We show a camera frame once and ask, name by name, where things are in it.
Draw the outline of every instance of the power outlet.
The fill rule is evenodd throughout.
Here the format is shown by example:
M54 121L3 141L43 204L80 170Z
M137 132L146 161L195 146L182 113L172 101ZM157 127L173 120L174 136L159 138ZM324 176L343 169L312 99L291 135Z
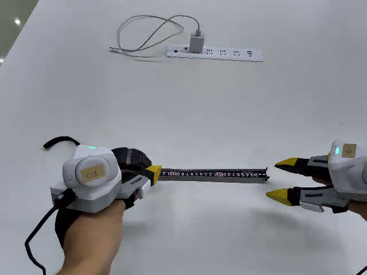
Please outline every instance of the power outlet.
M191 53L188 46L171 45L166 48L166 56L253 62L264 61L261 49L237 49L208 46L204 46L202 53Z

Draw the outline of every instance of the label sticker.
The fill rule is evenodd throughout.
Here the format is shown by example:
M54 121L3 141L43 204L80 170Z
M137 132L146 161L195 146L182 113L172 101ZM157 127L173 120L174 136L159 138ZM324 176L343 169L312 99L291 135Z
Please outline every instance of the label sticker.
M357 145L347 144L343 145L342 158L354 159L356 157Z
M81 179L83 182L90 182L95 179L102 178L106 175L103 164L88 167L80 170Z

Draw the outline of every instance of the wrist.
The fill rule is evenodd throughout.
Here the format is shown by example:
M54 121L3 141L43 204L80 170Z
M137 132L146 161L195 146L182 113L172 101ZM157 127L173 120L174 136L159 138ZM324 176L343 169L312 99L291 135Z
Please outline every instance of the wrist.
M98 259L84 259L80 262L64 262L63 268L57 275L105 275L110 271L110 265Z

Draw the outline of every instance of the hand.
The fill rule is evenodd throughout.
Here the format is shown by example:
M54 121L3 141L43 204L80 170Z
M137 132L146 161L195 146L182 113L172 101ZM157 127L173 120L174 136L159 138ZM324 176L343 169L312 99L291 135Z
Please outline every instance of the hand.
M124 201L96 213L82 213L66 232L61 274L109 274L122 239Z
M324 185L332 185L331 182L323 179L313 178L313 180ZM348 209L361 215L367 221L367 202L350 201L348 203Z

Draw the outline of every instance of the white tabletop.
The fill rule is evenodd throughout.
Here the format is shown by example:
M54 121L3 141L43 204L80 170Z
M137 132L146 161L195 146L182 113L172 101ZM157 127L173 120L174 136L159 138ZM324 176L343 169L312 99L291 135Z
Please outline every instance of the white tabletop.
M287 207L266 191L316 186L272 166L367 143L367 3L355 0L41 0L0 68L0 267L39 274L24 240L51 207L75 147L134 147L164 167L269 167L267 185L162 182L124 216L111 274L355 274L367 224ZM107 51L134 14L190 14L206 44L262 48L264 63L139 62ZM195 24L178 19L186 44ZM127 30L137 45L157 22ZM63 254L54 217L31 243L49 274Z

